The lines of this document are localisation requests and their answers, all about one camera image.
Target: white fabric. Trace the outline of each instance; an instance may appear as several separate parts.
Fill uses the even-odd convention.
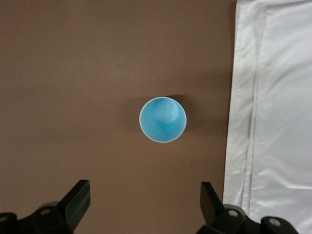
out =
[[[312,0],[238,0],[223,202],[312,234]]]

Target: cup rim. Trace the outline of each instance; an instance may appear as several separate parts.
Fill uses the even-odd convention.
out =
[[[142,125],[141,125],[141,117],[142,117],[142,112],[143,112],[143,110],[145,109],[145,107],[146,107],[150,102],[152,102],[152,101],[154,101],[154,100],[156,100],[156,99],[169,99],[169,100],[171,100],[171,101],[174,101],[174,102],[181,108],[181,110],[183,111],[183,114],[184,114],[184,116],[185,116],[185,124],[184,124],[183,130],[181,131],[181,133],[180,133],[178,136],[176,136],[175,138],[173,138],[173,139],[171,139],[171,140],[168,140],[168,141],[159,141],[159,140],[154,140],[154,139],[150,138],[150,137],[144,132],[144,130],[143,130],[143,128],[142,128]],[[170,98],[170,97],[155,97],[155,98],[149,100],[148,102],[146,102],[145,105],[142,107],[142,109],[141,109],[141,111],[140,111],[140,115],[139,115],[139,123],[140,123],[140,128],[141,128],[142,132],[145,134],[145,136],[146,136],[148,139],[150,139],[150,140],[152,140],[152,141],[155,141],[155,142],[158,142],[158,143],[169,143],[169,142],[172,142],[172,141],[178,139],[178,138],[184,133],[184,130],[185,130],[186,124],[187,124],[187,116],[186,116],[186,113],[185,113],[185,110],[184,110],[183,106],[182,106],[178,101],[174,100],[173,98]]]

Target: cup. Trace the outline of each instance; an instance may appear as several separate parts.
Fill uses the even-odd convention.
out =
[[[176,100],[156,97],[142,108],[139,123],[143,133],[151,140],[167,143],[179,138],[186,127],[186,114]]]

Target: black plastic part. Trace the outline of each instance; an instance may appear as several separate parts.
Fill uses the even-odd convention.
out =
[[[243,230],[245,217],[233,209],[223,210],[211,224],[211,227],[225,234],[238,234]]]
[[[0,220],[0,234],[8,234],[13,231],[17,217],[14,213],[1,213]]]
[[[276,226],[270,220],[277,220],[280,225]],[[261,234],[298,234],[298,232],[289,222],[282,218],[264,217],[261,220]]]
[[[44,206],[17,220],[0,213],[0,234],[73,234],[90,206],[90,183],[80,180],[57,206]]]
[[[72,231],[90,206],[90,182],[80,180],[58,203],[57,209]]]
[[[259,234],[260,233],[260,224],[254,222],[249,217],[245,217],[245,225],[244,225],[244,232],[245,234]]]
[[[224,234],[212,227],[203,226],[196,234]]]
[[[239,207],[227,206],[225,209],[209,182],[201,183],[200,207],[207,225],[197,234],[298,234],[282,218],[264,217],[259,224],[242,213]]]
[[[202,182],[200,189],[200,208],[207,226],[224,210],[218,194],[209,182]]]

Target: plastic cup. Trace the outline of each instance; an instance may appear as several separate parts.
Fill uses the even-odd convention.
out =
[[[151,140],[167,143],[179,138],[186,127],[186,114],[176,100],[156,97],[148,101],[139,116],[143,133]]]

